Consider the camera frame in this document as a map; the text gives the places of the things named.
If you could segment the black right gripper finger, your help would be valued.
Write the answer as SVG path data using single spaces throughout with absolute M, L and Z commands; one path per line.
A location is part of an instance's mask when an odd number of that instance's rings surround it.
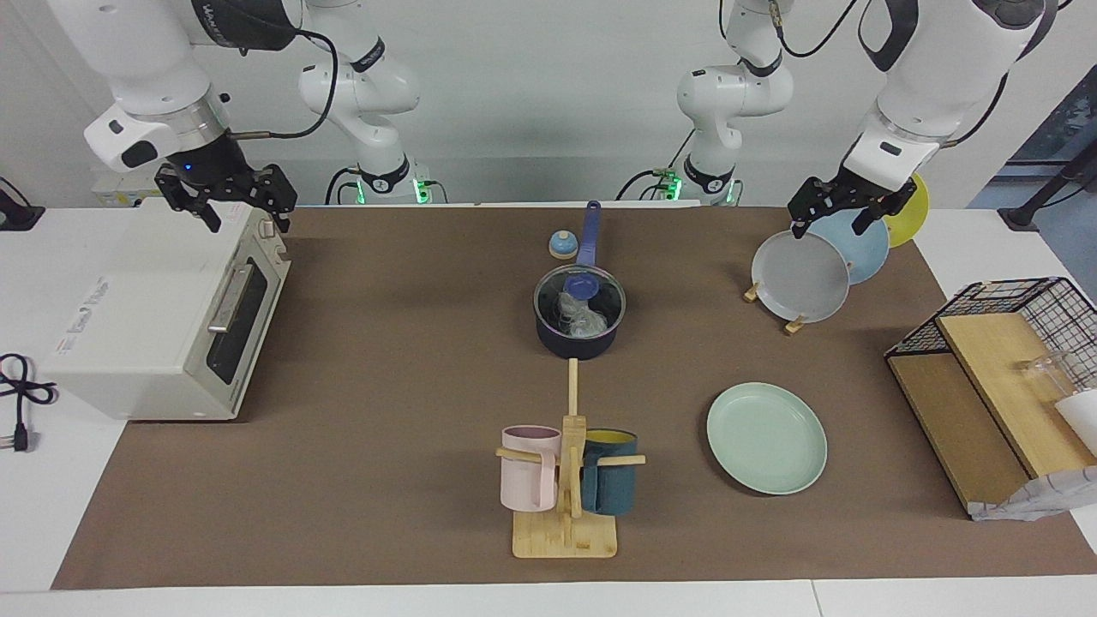
M 201 195 L 201 193 L 197 195 L 189 193 L 180 176 L 176 173 L 176 169 L 172 167 L 160 167 L 159 171 L 157 171 L 157 187 L 171 210 L 186 212 L 195 216 L 212 233 L 219 231 L 222 218 L 210 206 L 208 198 Z
M 257 206 L 270 214 L 279 233 L 287 233 L 291 214 L 297 207 L 297 191 L 278 165 L 257 171 Z

